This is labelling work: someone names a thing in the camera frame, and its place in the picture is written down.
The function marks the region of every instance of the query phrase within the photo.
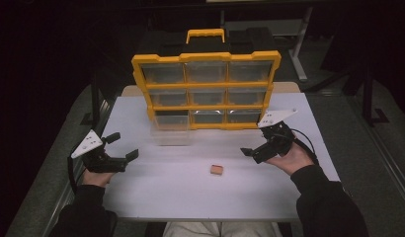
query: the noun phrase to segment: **white tabletop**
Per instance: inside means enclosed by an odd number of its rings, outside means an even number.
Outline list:
[[[285,123],[310,138],[325,174],[339,181],[305,95],[273,94],[270,104],[272,110],[298,110]],[[189,146],[157,146],[150,125],[143,97],[117,99],[103,135],[120,132],[121,139],[108,144],[107,153],[124,157],[138,148],[139,157],[112,178],[106,209],[137,220],[298,218],[299,192],[289,176],[275,166],[256,164],[240,151],[264,144],[261,130],[192,130]],[[223,174],[211,174],[211,165],[222,166]]]

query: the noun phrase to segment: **metal stand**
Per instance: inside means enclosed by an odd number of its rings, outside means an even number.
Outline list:
[[[100,120],[100,97],[96,73],[92,72],[91,74],[92,112],[85,114],[80,124],[91,125],[93,129]]]
[[[369,67],[367,63],[362,63],[362,60],[359,59],[358,62],[354,62],[352,65],[346,69],[332,75],[328,79],[322,81],[316,86],[307,88],[303,92],[317,92],[326,86],[336,82],[342,77],[350,75],[348,81],[345,83],[342,91],[345,95],[354,96],[360,86],[364,83],[364,97],[363,97],[363,118],[370,125],[374,126],[377,122],[389,122],[387,116],[381,109],[375,109],[375,112],[378,115],[378,118],[373,118],[371,114],[372,107],[372,76],[369,75]]]
[[[300,30],[298,31],[297,40],[293,49],[290,49],[289,57],[291,58],[292,64],[294,65],[295,71],[298,75],[298,79],[301,82],[307,80],[307,76],[304,72],[303,67],[301,66],[300,60],[298,59],[298,53],[300,52],[301,45],[304,40],[304,36],[306,34],[307,26],[310,20],[311,12],[313,11],[312,7],[307,8],[306,12],[304,13],[303,21],[300,25]]]

